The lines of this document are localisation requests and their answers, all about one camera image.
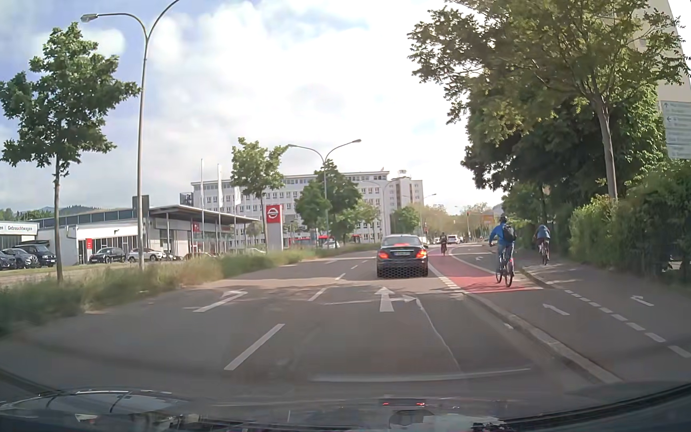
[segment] parked car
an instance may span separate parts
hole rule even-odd
[[[15,247],[25,250],[31,255],[36,255],[36,259],[39,260],[39,265],[41,266],[52,267],[55,265],[55,254],[47,249],[46,244],[19,244]]]
[[[419,273],[428,276],[427,246],[411,234],[391,234],[383,238],[376,260],[378,278],[400,272]]]
[[[143,259],[146,261],[158,261],[164,260],[165,258],[167,258],[167,255],[164,252],[149,248],[143,249]],[[129,254],[127,255],[127,260],[129,262],[135,262],[138,259],[140,259],[140,252],[138,251],[138,248],[130,250]]]
[[[39,267],[39,259],[36,258],[36,255],[30,254],[25,250],[22,250],[20,248],[6,248],[3,249],[2,252],[14,257],[14,262],[16,264],[15,267],[17,268]]]
[[[122,248],[102,248],[94,254],[90,255],[88,262],[93,263],[106,263],[110,264],[114,261],[124,262],[127,259],[127,255],[124,253]]]
[[[18,268],[18,263],[12,255],[7,255],[0,250],[0,270],[7,270],[10,268]]]

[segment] road sign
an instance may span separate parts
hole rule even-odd
[[[684,129],[666,129],[666,143],[691,145],[691,131]]]
[[[691,131],[691,116],[689,115],[664,115],[663,122],[666,129],[686,129]]]
[[[691,116],[691,102],[661,101],[660,110],[663,115],[688,115]]]
[[[668,157],[671,159],[691,159],[691,145],[667,144]]]

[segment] tall grass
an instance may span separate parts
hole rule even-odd
[[[23,324],[39,325],[187,285],[232,278],[306,259],[376,249],[377,244],[355,244],[338,249],[291,249],[268,254],[206,257],[171,265],[149,265],[142,273],[134,268],[108,268],[89,272],[84,278],[65,279],[61,285],[54,278],[46,278],[0,287],[0,335]]]

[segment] black backpack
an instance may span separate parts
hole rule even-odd
[[[513,230],[511,225],[505,225],[503,227],[503,240],[508,243],[516,241],[516,231]]]

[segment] blue jacket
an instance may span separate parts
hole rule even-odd
[[[506,240],[503,240],[503,227],[507,225],[506,223],[501,223],[497,227],[492,229],[492,232],[490,233],[490,243],[494,240],[494,236],[497,235],[497,244],[502,244],[503,246],[508,246],[509,244],[513,244],[512,242],[507,242]]]

